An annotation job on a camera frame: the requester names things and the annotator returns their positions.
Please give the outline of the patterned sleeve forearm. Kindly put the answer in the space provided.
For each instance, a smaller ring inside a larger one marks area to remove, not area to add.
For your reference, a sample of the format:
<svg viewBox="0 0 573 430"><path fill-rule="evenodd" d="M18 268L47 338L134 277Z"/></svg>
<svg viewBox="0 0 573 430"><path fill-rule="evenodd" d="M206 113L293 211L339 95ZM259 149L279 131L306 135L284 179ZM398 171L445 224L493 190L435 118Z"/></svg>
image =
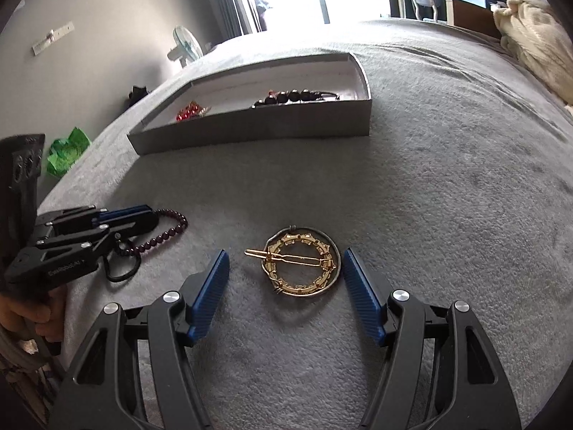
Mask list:
<svg viewBox="0 0 573 430"><path fill-rule="evenodd" d="M32 337L1 327L1 378L33 429L47 429L62 382L57 361Z"/></svg>

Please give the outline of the left hand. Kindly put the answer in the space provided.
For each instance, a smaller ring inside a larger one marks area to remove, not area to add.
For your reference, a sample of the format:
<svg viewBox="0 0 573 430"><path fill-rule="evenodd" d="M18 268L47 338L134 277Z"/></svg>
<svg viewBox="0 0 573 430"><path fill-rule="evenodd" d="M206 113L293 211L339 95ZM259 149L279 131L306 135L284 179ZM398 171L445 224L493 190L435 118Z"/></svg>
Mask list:
<svg viewBox="0 0 573 430"><path fill-rule="evenodd" d="M22 300L8 293L1 294L1 326L6 330L24 334L26 320L34 324L34 331L49 343L58 343L64 337L67 287L59 286L49 292L46 304Z"/></svg>

